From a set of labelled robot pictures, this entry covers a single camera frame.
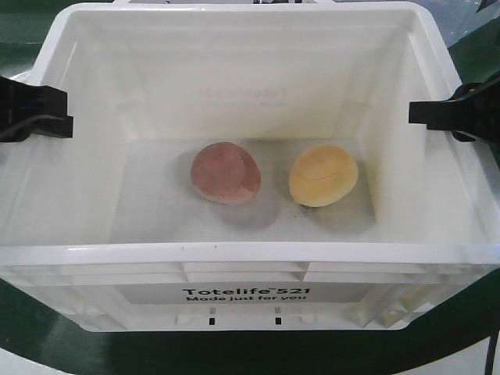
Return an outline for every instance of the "yellow object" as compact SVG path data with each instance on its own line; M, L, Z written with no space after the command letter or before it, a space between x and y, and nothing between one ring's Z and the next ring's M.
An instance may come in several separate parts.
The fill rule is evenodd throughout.
M343 148L317 145L295 160L290 172L290 194L300 205L323 207L343 198L358 180L354 158Z

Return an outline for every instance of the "white plastic bin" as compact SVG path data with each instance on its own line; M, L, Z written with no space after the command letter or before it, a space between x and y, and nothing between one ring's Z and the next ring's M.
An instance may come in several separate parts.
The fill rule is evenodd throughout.
M74 138L0 146L0 276L85 329L395 329L500 263L488 147L408 124L460 85L418 5L76 5L28 83ZM260 165L247 205L190 185L221 140ZM325 141L359 182L303 209L288 171Z

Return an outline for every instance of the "pink object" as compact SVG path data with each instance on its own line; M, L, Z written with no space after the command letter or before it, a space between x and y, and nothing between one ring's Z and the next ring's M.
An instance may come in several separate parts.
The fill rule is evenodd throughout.
M191 181L206 199L226 205L247 202L260 189L260 171L242 147L219 142L202 149L191 166Z

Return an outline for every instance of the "green surface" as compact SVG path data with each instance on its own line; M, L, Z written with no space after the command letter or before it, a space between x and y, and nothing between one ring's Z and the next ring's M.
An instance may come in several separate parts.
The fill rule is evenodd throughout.
M28 69L71 3L0 1L0 74ZM499 30L494 20L450 48L464 82L500 70ZM0 280L0 347L77 375L389 374L487 337L499 286L500 270L399 331L96 334Z

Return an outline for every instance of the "black clamp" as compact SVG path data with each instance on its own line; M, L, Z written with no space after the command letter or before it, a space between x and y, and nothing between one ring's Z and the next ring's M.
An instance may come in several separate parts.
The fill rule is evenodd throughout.
M409 122L451 131L457 141L500 145L500 72L482 84L463 84L442 102L410 102Z
M68 95L49 86L30 86L0 77L0 142L21 142L31 133L71 138Z

